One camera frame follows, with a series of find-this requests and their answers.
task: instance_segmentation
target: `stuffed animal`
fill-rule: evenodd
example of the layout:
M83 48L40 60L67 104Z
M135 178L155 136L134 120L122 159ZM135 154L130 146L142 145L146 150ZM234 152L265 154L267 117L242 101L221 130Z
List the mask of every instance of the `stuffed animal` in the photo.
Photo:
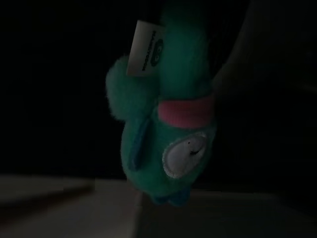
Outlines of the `stuffed animal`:
M157 204L183 205L211 157L216 133L206 14L196 4L169 4L158 70L126 75L128 57L106 76L112 115L125 122L123 170Z

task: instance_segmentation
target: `logo on tag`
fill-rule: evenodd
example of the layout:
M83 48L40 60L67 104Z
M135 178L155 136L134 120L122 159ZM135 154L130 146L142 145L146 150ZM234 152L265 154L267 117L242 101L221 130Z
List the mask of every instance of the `logo on tag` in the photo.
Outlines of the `logo on tag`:
M163 51L164 28L138 21L129 56L127 75L148 76L155 72Z

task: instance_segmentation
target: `dark background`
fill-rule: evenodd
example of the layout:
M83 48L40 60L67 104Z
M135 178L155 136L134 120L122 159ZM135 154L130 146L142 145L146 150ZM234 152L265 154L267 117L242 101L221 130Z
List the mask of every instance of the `dark background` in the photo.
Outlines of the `dark background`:
M311 210L317 158L316 30L313 8L304 2L272 4L267 12L275 31L294 33L293 44L305 47L291 60L285 56L254 64L254 78L262 79L217 102L214 156L197 188L279 192ZM162 2L6 4L1 13L1 172L124 179L119 155L123 125L109 115L105 77L114 61L129 53L136 21L157 23ZM214 72L226 62L248 4L211 4ZM278 17L271 17L274 12ZM276 26L273 19L290 23Z

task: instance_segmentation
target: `teal plush toy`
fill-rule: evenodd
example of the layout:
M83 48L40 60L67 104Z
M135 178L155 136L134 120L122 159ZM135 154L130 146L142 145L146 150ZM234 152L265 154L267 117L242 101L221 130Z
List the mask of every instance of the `teal plush toy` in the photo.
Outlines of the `teal plush toy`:
M122 57L106 77L111 113L125 122L123 170L157 204L183 205L211 157L216 124L205 17L196 5L169 4L158 71L127 76Z

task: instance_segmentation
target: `white tag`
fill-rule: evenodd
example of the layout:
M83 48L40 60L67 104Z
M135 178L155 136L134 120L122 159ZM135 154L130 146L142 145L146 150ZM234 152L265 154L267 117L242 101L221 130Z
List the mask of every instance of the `white tag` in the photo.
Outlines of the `white tag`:
M128 76L153 74L163 50L164 27L138 21L129 56Z

